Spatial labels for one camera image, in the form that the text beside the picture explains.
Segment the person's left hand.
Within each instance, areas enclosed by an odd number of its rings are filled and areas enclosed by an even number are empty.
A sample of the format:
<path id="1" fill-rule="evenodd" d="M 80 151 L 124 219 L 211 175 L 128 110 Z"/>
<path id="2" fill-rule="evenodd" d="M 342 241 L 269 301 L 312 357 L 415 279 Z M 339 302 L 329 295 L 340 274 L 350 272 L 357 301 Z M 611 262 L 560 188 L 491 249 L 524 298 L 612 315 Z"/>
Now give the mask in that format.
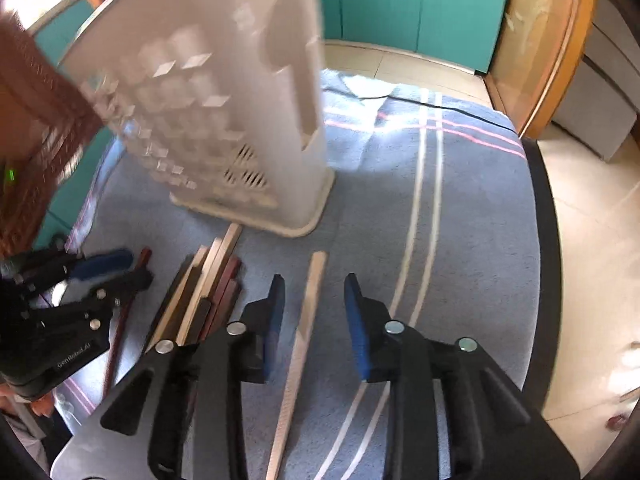
<path id="1" fill-rule="evenodd" d="M 50 417 L 54 411 L 54 397 L 52 392 L 48 392 L 40 399 L 27 401 L 15 393 L 7 384 L 0 385 L 0 410 L 3 414 L 17 415 L 18 404 L 26 404 L 37 416 Z"/>

